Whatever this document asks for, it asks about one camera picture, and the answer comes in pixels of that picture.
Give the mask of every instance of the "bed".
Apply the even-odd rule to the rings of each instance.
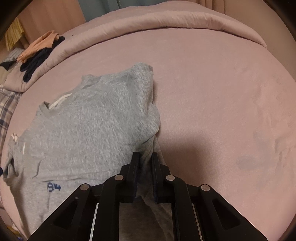
[[[296,84],[242,23],[191,2],[165,2],[108,13],[66,32],[28,85],[11,118],[21,135],[40,103],[100,76],[146,62],[154,72],[157,134],[172,174],[207,183],[269,241],[279,240],[296,213]],[[17,69],[8,76],[19,77]],[[3,206],[29,236],[9,187]]]

